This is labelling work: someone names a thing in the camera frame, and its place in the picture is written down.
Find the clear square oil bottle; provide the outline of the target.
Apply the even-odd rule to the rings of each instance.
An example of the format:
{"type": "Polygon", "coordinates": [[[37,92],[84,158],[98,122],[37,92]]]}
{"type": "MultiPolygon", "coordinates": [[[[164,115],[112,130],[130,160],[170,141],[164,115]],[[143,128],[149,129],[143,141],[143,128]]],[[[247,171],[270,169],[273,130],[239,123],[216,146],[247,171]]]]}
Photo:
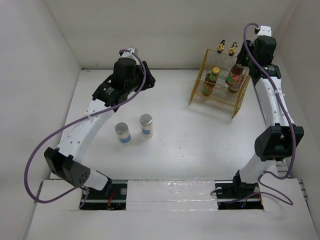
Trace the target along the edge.
{"type": "Polygon", "coordinates": [[[233,42],[232,46],[228,50],[228,55],[230,57],[234,56],[237,51],[238,44],[237,42],[233,42]]]}

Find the yellow cap sauce bottle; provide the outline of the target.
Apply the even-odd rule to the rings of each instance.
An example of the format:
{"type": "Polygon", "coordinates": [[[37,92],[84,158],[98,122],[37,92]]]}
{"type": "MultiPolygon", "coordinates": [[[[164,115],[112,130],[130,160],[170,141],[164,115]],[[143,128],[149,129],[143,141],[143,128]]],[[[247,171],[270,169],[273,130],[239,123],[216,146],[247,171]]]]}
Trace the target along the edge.
{"type": "Polygon", "coordinates": [[[225,83],[228,85],[228,91],[232,94],[235,94],[237,91],[234,90],[235,85],[241,78],[241,75],[244,71],[244,66],[239,63],[235,63],[231,68],[228,76],[225,79],[225,83]]]}
{"type": "Polygon", "coordinates": [[[204,87],[202,89],[202,93],[205,96],[210,96],[216,86],[218,77],[220,74],[220,68],[215,66],[212,68],[211,73],[207,73],[204,79],[204,87]]]}

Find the dark liquid square bottle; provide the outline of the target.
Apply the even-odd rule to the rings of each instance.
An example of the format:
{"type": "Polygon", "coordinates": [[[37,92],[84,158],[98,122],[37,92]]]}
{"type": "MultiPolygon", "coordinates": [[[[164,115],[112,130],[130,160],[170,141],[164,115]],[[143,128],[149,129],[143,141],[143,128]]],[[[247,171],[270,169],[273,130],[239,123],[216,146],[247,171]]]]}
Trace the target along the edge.
{"type": "Polygon", "coordinates": [[[216,48],[218,54],[221,54],[225,49],[225,40],[223,39],[216,48]]]}

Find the blue label shaker jar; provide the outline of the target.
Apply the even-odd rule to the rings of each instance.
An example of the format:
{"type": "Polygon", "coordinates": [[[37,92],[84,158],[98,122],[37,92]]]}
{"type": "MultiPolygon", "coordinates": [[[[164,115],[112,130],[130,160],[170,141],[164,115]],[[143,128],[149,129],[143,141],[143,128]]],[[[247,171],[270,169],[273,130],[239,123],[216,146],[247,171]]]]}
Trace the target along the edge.
{"type": "Polygon", "coordinates": [[[153,119],[150,114],[142,114],[139,118],[141,132],[146,138],[153,136],[153,119]]]}

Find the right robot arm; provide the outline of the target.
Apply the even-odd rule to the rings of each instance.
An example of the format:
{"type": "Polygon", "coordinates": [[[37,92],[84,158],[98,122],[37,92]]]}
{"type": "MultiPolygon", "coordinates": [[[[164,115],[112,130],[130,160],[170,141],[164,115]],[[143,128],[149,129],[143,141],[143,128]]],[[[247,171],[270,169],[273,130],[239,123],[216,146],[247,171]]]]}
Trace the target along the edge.
{"type": "Polygon", "coordinates": [[[296,126],[286,107],[282,93],[281,72],[272,64],[276,39],[261,35],[253,42],[245,40],[237,63],[249,68],[249,75],[263,114],[266,129],[254,142],[254,155],[233,177],[231,191],[246,197],[258,186],[260,176],[275,162],[291,159],[293,166],[296,148],[304,136],[304,129],[296,126]]]}

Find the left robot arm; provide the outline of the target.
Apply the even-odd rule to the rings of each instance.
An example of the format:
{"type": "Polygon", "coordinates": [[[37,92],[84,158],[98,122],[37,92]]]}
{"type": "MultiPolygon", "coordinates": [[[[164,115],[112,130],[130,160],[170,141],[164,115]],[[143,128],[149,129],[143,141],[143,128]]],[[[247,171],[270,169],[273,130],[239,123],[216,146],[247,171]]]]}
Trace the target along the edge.
{"type": "Polygon", "coordinates": [[[134,57],[120,57],[113,73],[94,91],[85,112],[86,119],[76,123],[56,148],[47,148],[44,158],[52,174],[75,188],[94,189],[100,198],[111,194],[111,179],[82,164],[85,153],[104,123],[125,103],[132,92],[153,88],[155,78],[148,64],[134,57]]]}

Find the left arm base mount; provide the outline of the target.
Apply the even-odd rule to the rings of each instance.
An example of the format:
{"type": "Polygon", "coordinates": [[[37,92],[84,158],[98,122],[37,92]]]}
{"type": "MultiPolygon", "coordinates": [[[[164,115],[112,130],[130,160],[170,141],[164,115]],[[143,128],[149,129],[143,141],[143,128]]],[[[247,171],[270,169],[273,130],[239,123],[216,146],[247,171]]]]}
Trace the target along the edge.
{"type": "Polygon", "coordinates": [[[128,180],[113,180],[106,195],[91,187],[82,189],[79,209],[84,211],[122,211],[126,210],[128,180]]]}

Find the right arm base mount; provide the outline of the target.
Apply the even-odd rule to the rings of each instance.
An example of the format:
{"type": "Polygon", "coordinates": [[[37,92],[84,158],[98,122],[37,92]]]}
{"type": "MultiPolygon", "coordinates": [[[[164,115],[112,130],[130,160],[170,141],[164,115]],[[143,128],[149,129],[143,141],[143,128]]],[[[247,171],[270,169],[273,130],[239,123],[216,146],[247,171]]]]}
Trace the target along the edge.
{"type": "Polygon", "coordinates": [[[218,210],[264,209],[257,183],[236,185],[232,180],[215,180],[214,186],[210,194],[216,197],[218,210]]]}

